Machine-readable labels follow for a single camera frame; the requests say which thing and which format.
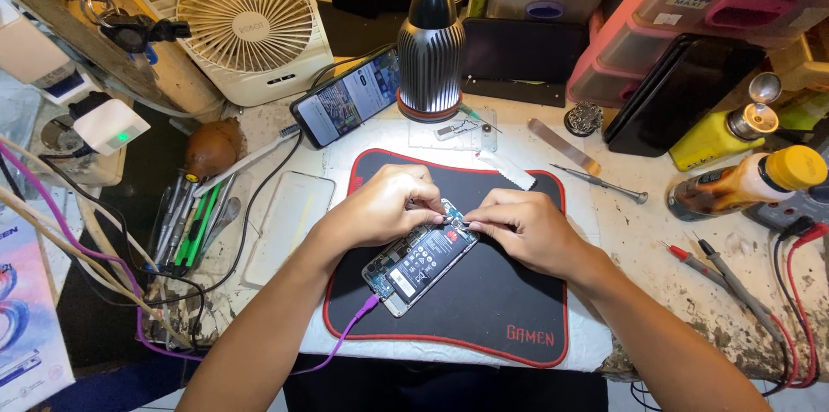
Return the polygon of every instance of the disassembled smartphone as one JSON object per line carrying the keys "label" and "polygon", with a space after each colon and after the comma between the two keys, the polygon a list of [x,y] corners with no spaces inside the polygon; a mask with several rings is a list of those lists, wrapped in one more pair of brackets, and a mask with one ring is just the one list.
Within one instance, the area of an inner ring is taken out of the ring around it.
{"label": "disassembled smartphone", "polygon": [[448,200],[441,201],[443,224],[412,229],[362,269],[363,279],[395,317],[402,317],[480,239]]}

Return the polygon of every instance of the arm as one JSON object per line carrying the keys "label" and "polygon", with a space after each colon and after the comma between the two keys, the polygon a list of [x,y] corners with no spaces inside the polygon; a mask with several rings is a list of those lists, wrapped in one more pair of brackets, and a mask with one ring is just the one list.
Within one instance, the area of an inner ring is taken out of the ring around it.
{"label": "arm", "polygon": [[464,218],[527,268],[584,293],[665,410],[771,410],[724,355],[582,240],[547,195],[495,189]]}
{"label": "arm", "polygon": [[[424,209],[406,210],[408,200]],[[440,192],[422,165],[386,165],[308,233],[193,375],[176,410],[265,410],[285,383],[308,322],[340,258],[417,225],[443,222]]]}

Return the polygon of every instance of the black mouse pad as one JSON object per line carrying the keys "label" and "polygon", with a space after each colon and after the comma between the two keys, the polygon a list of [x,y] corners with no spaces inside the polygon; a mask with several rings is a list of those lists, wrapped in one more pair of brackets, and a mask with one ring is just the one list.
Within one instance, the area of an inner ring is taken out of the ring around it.
{"label": "black mouse pad", "polygon": [[[363,152],[351,169],[349,195],[385,164],[424,164],[441,195],[466,213],[491,189],[517,189],[496,171],[437,165],[385,150]],[[547,171],[528,171],[543,192],[565,210],[564,188]],[[371,295],[361,270],[384,247],[354,248],[342,258],[328,282],[323,319],[339,337]],[[485,235],[402,317],[381,303],[351,329],[349,340],[445,342],[546,368],[567,353],[565,282],[526,269]]]}

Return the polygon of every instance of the phone battery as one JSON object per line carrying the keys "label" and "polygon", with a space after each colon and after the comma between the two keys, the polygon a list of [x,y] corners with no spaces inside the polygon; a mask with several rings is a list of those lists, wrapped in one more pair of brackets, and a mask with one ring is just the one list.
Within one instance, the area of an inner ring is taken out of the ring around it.
{"label": "phone battery", "polygon": [[455,227],[435,227],[418,239],[405,257],[388,270],[386,279],[400,298],[410,303],[469,246],[470,243],[459,235]]}

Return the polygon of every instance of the yellow bottle cap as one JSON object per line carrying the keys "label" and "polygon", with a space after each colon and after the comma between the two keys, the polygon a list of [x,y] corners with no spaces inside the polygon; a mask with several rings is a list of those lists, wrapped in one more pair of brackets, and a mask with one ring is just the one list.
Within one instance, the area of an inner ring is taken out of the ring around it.
{"label": "yellow bottle cap", "polygon": [[794,145],[769,155],[766,173],[786,190],[805,189],[826,180],[826,162],[812,148]]}

